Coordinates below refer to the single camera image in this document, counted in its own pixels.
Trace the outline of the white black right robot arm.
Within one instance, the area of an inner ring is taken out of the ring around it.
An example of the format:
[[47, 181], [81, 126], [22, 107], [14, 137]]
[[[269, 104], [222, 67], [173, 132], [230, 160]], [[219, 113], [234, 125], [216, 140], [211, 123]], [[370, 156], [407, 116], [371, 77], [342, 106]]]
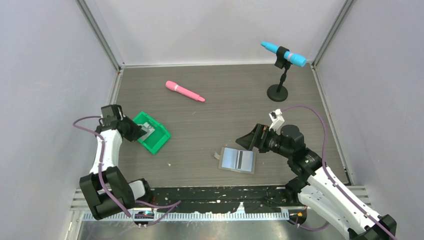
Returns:
[[285, 185], [285, 198], [291, 205], [305, 205], [347, 240], [394, 240], [396, 221], [381, 215], [352, 193], [323, 163], [323, 158], [306, 147], [304, 135], [295, 125], [284, 125], [277, 133], [267, 125], [236, 139], [246, 150], [272, 151], [287, 158], [296, 177]]

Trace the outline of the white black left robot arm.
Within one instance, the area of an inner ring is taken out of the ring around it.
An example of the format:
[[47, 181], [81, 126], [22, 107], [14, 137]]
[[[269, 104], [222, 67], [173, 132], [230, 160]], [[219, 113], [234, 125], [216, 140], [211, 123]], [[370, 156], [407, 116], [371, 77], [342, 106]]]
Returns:
[[80, 178], [80, 190], [95, 220], [121, 212], [131, 217], [129, 210], [136, 203], [148, 207], [154, 197], [144, 178], [131, 182], [125, 179], [118, 168], [120, 147], [123, 140], [134, 142], [154, 130], [136, 124], [118, 104], [103, 106], [98, 122], [92, 132], [97, 140], [94, 163], [89, 174]]

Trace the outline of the grey card holder wallet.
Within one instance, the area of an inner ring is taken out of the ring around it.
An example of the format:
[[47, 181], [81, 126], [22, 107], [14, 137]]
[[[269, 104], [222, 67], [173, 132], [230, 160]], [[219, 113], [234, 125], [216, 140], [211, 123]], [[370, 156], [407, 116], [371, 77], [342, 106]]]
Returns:
[[244, 174], [255, 173], [256, 153], [253, 151], [222, 147], [213, 157], [219, 161], [219, 169]]

